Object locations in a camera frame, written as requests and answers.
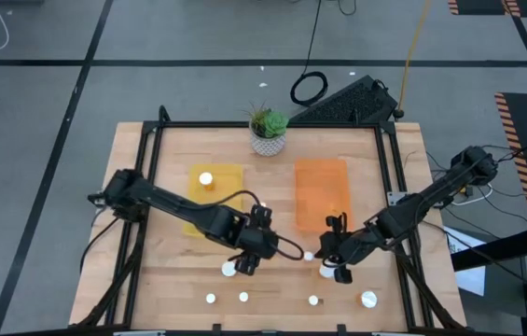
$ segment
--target gray floor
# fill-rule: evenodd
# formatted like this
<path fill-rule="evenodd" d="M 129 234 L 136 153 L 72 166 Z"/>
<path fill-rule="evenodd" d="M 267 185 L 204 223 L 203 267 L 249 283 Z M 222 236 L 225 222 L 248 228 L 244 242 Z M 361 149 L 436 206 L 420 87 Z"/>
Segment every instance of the gray floor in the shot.
<path fill-rule="evenodd" d="M 11 34 L 0 59 L 82 60 L 103 2 L 0 5 Z M 422 0 L 359 1 L 356 15 L 345 18 L 336 3 L 324 2 L 312 56 L 402 60 L 422 5 Z M 115 0 L 96 59 L 302 59 L 314 11 L 313 1 Z M 0 44 L 2 39 L 0 26 Z M 435 2 L 414 59 L 527 60 L 527 52 L 509 17 L 452 16 L 446 2 Z M 396 99 L 403 72 L 398 67 L 311 70 L 326 73 L 329 93 L 371 75 Z M 296 114 L 299 109 L 288 93 L 301 71 L 272 66 L 91 68 L 2 332 L 66 326 L 93 213 L 85 196 L 102 184 L 118 122 L 153 119 L 161 104 L 177 120 L 245 119 L 243 109 L 264 102 Z M 78 73 L 78 67 L 0 66 L 0 290 Z M 302 96 L 318 90 L 314 83 L 305 85 Z M 497 91 L 527 93 L 527 68 L 412 68 L 405 120 L 421 123 L 427 150 L 443 164 L 468 145 L 505 146 L 493 99 Z M 513 164 L 500 167 L 493 186 L 520 192 Z M 492 202 L 527 217 L 522 198 L 493 195 Z M 486 203 L 452 211 L 501 236 L 527 229 L 522 220 Z M 451 227 L 476 230 L 448 214 L 444 219 Z M 486 308 L 486 300 L 465 295 L 471 326 L 519 332 L 517 318 Z"/>

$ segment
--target white ceramic pot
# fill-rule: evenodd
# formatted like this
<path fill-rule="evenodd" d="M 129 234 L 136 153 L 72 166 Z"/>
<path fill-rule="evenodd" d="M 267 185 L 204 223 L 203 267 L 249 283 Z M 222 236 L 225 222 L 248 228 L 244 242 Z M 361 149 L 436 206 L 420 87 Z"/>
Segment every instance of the white ceramic pot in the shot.
<path fill-rule="evenodd" d="M 285 133 L 274 138 L 267 139 L 260 137 L 253 132 L 251 123 L 248 128 L 251 130 L 251 146 L 255 152 L 262 156 L 274 156 L 278 154 L 285 146 Z"/>

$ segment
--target paper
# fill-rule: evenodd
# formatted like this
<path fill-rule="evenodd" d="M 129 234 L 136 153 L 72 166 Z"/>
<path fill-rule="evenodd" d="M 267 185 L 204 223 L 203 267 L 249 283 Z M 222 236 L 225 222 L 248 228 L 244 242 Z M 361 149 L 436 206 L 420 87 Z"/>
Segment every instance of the paper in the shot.
<path fill-rule="evenodd" d="M 462 240 L 463 242 L 473 247 L 483 245 L 479 239 L 475 239 L 467 234 L 463 234 L 454 229 L 445 227 L 445 230 L 452 236 Z M 450 246 L 450 254 L 464 251 L 468 247 L 458 242 L 456 239 L 448 237 L 448 245 Z M 458 287 L 480 296 L 485 295 L 485 266 L 477 267 L 470 270 L 456 272 L 456 283 Z"/>

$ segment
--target black metal frame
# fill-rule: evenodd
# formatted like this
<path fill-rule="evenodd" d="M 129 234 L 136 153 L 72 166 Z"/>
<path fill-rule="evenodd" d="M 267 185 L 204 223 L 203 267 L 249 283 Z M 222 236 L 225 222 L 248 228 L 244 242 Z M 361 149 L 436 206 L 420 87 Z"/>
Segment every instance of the black metal frame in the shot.
<path fill-rule="evenodd" d="M 246 128 L 248 123 L 246 121 L 171 121 L 168 113 L 165 108 L 161 106 L 159 108 L 159 120 L 157 121 L 144 121 L 143 128 L 141 131 L 141 138 L 139 140 L 139 147 L 137 149 L 137 157 L 135 160 L 135 169 L 143 171 L 143 166 L 145 164 L 145 154 L 147 148 L 148 137 L 155 133 L 155 139 L 153 143 L 153 150 L 151 153 L 151 160 L 149 163 L 149 168 L 147 171 L 147 180 L 154 182 L 155 176 L 157 173 L 157 167 L 159 162 L 159 152 L 160 145 L 163 136 L 164 129 L 166 128 Z M 404 177 L 404 168 L 402 166 L 402 160 L 399 153 L 399 146 L 397 143 L 397 136 L 395 132 L 395 125 L 391 121 L 381 121 L 379 123 L 356 123 L 356 122 L 294 122 L 289 125 L 290 128 L 343 128 L 343 129 L 369 129 L 373 130 L 375 133 L 375 140 L 377 144 L 377 152 L 379 156 L 379 165 L 381 169 L 381 179 L 384 189 L 384 197 L 387 204 L 387 193 L 393 191 L 390 172 L 387 163 L 387 157 L 385 152 L 385 146 L 383 142 L 383 134 L 386 133 L 389 137 L 390 148 L 392 150 L 392 155 L 395 165 L 395 177 L 397 180 L 397 188 L 399 191 L 407 191 L 406 180 Z M 114 270 L 115 279 L 118 278 L 121 274 L 124 274 L 125 271 L 128 271 L 129 263 L 132 262 L 132 271 L 130 272 L 130 282 L 128 288 L 127 300 L 124 307 L 123 320 L 121 324 L 115 324 L 116 310 L 118 308 L 118 293 L 121 286 L 115 288 L 110 287 L 104 299 L 110 300 L 109 305 L 106 307 L 105 319 L 103 326 L 96 326 L 100 316 L 94 316 L 96 318 L 88 318 L 84 320 L 83 323 L 79 325 L 73 325 L 69 329 L 56 329 L 56 330 L 44 330 L 44 331 L 35 331 L 28 333 L 16 334 L 19 336 L 47 336 L 47 335 L 111 335 L 115 331 L 130 331 L 132 324 L 132 314 L 134 311 L 134 302 L 136 299 L 136 291 L 138 289 L 138 278 L 141 269 L 141 261 L 143 256 L 143 246 L 146 238 L 146 228 L 147 228 L 148 217 L 137 223 L 138 231 L 136 233 L 136 242 L 135 248 L 138 246 L 138 250 L 134 251 L 130 257 L 127 259 L 129 241 L 131 239 L 132 233 L 132 224 L 130 222 L 125 222 L 120 237 L 120 246 L 118 249 L 118 256 L 116 262 L 116 268 Z M 421 278 L 424 280 L 423 275 L 423 265 L 420 255 L 420 246 L 418 237 L 416 235 L 413 238 L 409 239 L 409 247 L 412 255 L 412 261 L 415 269 L 421 275 Z M 414 316 L 414 309 L 412 306 L 412 298 L 410 296 L 409 289 L 409 279 L 405 271 L 398 264 L 398 278 L 400 284 L 400 290 L 402 294 L 402 303 L 404 308 L 404 314 L 406 318 L 406 324 L 408 332 L 415 332 L 422 335 L 498 335 L 492 333 L 476 333 L 469 330 L 454 330 L 454 329 L 436 329 L 433 323 L 433 316 L 431 309 L 427 304 L 426 300 L 421 297 L 421 308 L 423 314 L 423 323 L 424 327 L 419 327 L 416 325 L 416 319 Z M 124 282 L 125 277 L 118 279 L 116 282 L 121 284 Z M 271 333 L 282 335 L 336 335 L 346 336 L 346 335 L 371 335 L 372 332 L 349 332 L 346 330 L 346 326 L 338 324 L 337 331 L 324 331 L 324 332 L 302 332 L 302 331 L 260 331 L 261 334 Z M 253 335 L 254 332 L 251 331 L 222 331 L 222 326 L 219 324 L 212 325 L 211 330 L 165 330 L 165 335 Z"/>

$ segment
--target warning tape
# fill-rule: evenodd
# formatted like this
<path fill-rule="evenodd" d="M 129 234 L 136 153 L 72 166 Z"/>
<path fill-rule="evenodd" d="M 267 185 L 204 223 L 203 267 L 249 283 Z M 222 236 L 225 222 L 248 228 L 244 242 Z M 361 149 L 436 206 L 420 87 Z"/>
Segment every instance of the warning tape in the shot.
<path fill-rule="evenodd" d="M 511 14 L 515 17 L 520 17 L 520 8 L 516 0 L 501 0 L 504 5 L 504 11 L 506 14 Z"/>
<path fill-rule="evenodd" d="M 521 149 L 522 145 L 520 144 L 520 139 L 516 133 L 516 127 L 514 127 L 512 115 L 509 113 L 506 97 L 502 93 L 497 92 L 495 94 L 495 103 L 497 104 L 499 117 L 502 119 L 502 123 L 504 124 L 504 132 L 506 132 L 507 144 L 512 150 Z M 516 163 L 516 170 L 518 171 L 522 190 L 527 193 L 527 162 L 523 158 L 514 158 L 514 162 Z"/>
<path fill-rule="evenodd" d="M 458 3 L 456 0 L 448 0 L 448 6 L 450 7 L 450 13 L 453 15 L 458 15 L 460 11 L 458 11 Z"/>

